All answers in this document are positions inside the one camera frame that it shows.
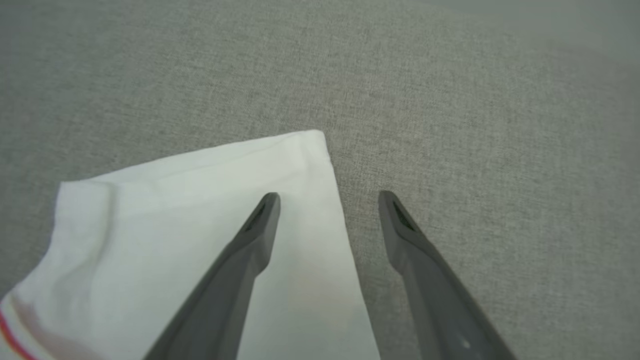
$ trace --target table surface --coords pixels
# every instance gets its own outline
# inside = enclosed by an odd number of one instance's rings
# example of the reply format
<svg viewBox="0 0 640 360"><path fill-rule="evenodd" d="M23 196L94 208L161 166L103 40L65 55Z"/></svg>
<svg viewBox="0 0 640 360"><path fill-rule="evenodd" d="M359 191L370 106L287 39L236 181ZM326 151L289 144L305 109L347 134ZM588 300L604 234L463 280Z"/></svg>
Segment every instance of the table surface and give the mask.
<svg viewBox="0 0 640 360"><path fill-rule="evenodd" d="M640 357L640 69L416 0L0 6L0 294L58 184L324 131L384 359L418 355L392 190L520 359Z"/></svg>

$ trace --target gray tablecloth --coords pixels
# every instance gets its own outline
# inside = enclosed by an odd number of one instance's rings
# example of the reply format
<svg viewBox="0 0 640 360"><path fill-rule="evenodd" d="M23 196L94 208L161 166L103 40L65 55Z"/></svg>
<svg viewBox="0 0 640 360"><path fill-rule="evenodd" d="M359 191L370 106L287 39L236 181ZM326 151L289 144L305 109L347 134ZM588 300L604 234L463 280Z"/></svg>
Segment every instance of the gray tablecloth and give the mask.
<svg viewBox="0 0 640 360"><path fill-rule="evenodd" d="M395 191L521 359L640 357L640 72L413 0L5 1L0 294L60 181L321 129L384 359Z"/></svg>

